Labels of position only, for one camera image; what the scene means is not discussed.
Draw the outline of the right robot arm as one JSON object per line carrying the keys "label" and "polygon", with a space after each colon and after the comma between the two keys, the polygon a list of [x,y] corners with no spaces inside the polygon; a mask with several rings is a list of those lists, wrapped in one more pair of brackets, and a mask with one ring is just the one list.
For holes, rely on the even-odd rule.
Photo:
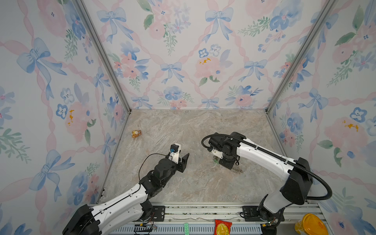
{"label": "right robot arm", "polygon": [[215,133],[208,138],[209,152],[219,158],[219,164],[232,169],[242,158],[250,160],[269,170],[284,181],[284,185],[267,194],[257,207],[244,209],[247,221],[280,220],[283,210],[291,205],[303,205],[313,180],[306,171],[309,164],[304,159],[294,160],[259,146],[244,135],[233,132],[230,135]]}

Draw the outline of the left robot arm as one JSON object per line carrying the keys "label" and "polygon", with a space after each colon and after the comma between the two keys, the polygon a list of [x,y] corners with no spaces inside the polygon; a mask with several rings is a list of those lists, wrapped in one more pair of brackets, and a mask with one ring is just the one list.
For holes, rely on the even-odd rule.
{"label": "left robot arm", "polygon": [[189,156],[179,157],[178,163],[169,156],[165,157],[139,183],[120,196],[93,207],[81,206],[62,234],[108,235],[130,222],[149,220],[153,209],[150,199],[162,191],[177,171],[184,172]]}

